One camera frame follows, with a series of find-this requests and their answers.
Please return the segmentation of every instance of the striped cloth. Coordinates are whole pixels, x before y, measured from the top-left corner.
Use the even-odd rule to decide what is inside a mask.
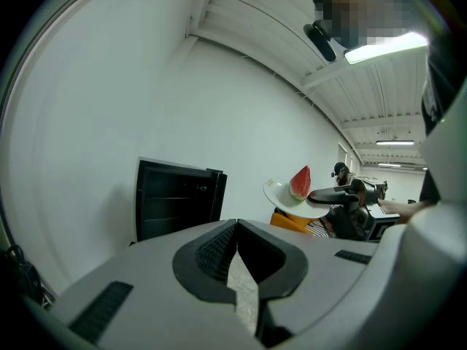
[[[322,225],[319,220],[315,220],[314,222],[308,223],[308,225],[305,228],[311,231],[315,236],[329,237],[328,232],[324,228],[324,225]]]

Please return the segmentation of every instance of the white plate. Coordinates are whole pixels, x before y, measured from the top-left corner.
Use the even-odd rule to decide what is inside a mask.
[[[331,207],[325,203],[313,203],[308,198],[305,201],[297,200],[290,194],[288,182],[269,180],[264,184],[263,191],[268,200],[277,208],[300,218],[324,217]]]

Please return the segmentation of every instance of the orange object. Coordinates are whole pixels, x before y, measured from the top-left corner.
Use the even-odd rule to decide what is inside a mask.
[[[285,228],[286,230],[294,230],[296,232],[308,233],[309,235],[313,234],[312,231],[307,230],[305,228],[306,225],[308,225],[309,219],[293,217],[300,220],[300,222],[294,222],[292,219],[289,219],[289,216],[293,217],[293,215],[289,214],[287,215],[287,217],[284,217],[281,214],[273,213],[271,217],[271,225],[275,225],[276,227],[280,228]]]
[[[295,215],[292,215],[292,214],[289,214],[289,213],[285,213],[285,216],[288,219],[290,219],[292,222],[297,223],[300,227],[303,227],[303,228],[305,228],[308,225],[308,223],[310,222],[310,219],[296,217]]]

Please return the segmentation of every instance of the person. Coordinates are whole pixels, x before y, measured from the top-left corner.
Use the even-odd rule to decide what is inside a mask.
[[[331,177],[336,176],[336,187],[342,185],[349,185],[355,174],[349,170],[349,168],[343,162],[338,162],[334,165],[334,170],[331,173]]]
[[[325,29],[348,49],[369,44],[368,37],[417,32],[429,42],[428,75],[422,96],[422,116],[428,136],[442,120],[467,74],[466,25],[456,6],[462,0],[314,0],[323,11]],[[428,168],[417,203],[379,199],[386,214],[399,214],[406,223],[420,210],[440,200]]]
[[[336,177],[336,187],[352,185],[358,194],[358,205],[360,207],[364,205],[366,197],[365,185],[361,180],[355,177],[355,174],[349,170],[345,163],[336,163],[336,165],[334,165],[333,172],[331,173],[331,177]],[[346,235],[354,235],[355,233],[352,230],[349,231],[348,229],[345,229],[345,227],[340,227],[338,230],[334,230],[331,223],[332,219],[336,218],[336,214],[341,211],[342,205],[332,205],[328,215],[320,218],[320,221],[329,232],[336,233],[340,238],[346,238]]]

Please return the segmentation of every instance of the white wall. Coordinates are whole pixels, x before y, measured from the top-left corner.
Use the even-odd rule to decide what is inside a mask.
[[[36,49],[1,136],[15,240],[57,293],[128,246],[141,136],[192,0],[83,0]]]
[[[224,170],[222,218],[269,223],[274,206],[263,184],[289,180],[305,165],[313,188],[334,185],[331,172],[344,142],[302,95],[240,53],[191,44],[181,48],[160,89],[146,155]]]
[[[395,198],[396,202],[418,201],[422,190],[424,174],[394,172],[389,170],[362,168],[361,175],[387,180],[386,200]]]
[[[57,293],[133,237],[139,155],[228,175],[222,218],[269,222],[270,178],[333,185],[336,129],[272,72],[184,39],[192,0],[87,0],[12,93],[0,142],[7,219]]]

